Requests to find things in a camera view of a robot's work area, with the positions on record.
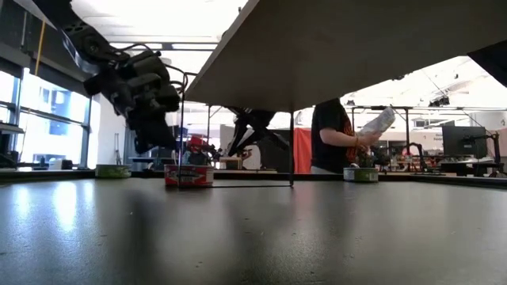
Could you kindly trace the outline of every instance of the can label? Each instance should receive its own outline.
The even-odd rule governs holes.
[[[166,185],[178,185],[177,165],[165,165]],[[211,186],[213,184],[213,168],[210,166],[182,165],[182,186]]]

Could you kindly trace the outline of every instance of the red object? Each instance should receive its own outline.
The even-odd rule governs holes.
[[[294,129],[294,173],[310,174],[311,167],[311,130]]]
[[[181,184],[178,185],[177,165],[164,165],[166,186],[207,187],[213,185],[213,167],[207,165],[182,165]]]

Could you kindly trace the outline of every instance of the metal frame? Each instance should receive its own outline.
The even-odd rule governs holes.
[[[211,118],[218,112],[214,112],[211,114],[212,106],[208,106],[208,142],[209,142],[209,129],[210,129],[210,123]],[[291,115],[291,122],[290,122],[290,128],[289,128],[289,173],[288,173],[288,184],[286,185],[239,185],[239,186],[211,186],[207,188],[252,188],[252,187],[290,187],[292,188],[294,186],[294,112],[290,112]],[[177,183],[178,187],[182,188],[181,186],[181,161],[183,158],[183,126],[184,126],[184,118],[185,118],[185,93],[181,95],[181,121],[180,121],[180,151],[178,153],[178,161],[177,161]]]

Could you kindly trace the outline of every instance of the wall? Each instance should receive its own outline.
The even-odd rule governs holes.
[[[120,137],[120,156],[124,160],[125,144],[125,119],[117,116],[111,103],[104,96],[98,95],[93,99],[90,145],[89,145],[89,167],[94,168],[96,164],[116,164],[114,134]]]

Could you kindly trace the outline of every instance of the ceiling light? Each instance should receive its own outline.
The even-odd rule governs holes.
[[[134,45],[133,43],[112,43],[111,44],[113,47],[115,48],[119,48],[119,49],[124,49],[124,48],[128,48],[128,47],[131,47],[132,45]],[[132,48],[129,48],[129,49],[133,49],[133,50],[145,50],[147,46],[151,49],[155,49],[155,50],[160,50],[162,49],[162,44],[143,44],[143,45],[139,45],[139,46],[135,46],[135,47],[132,47]]]
[[[173,49],[182,50],[214,50],[216,44],[173,44]]]

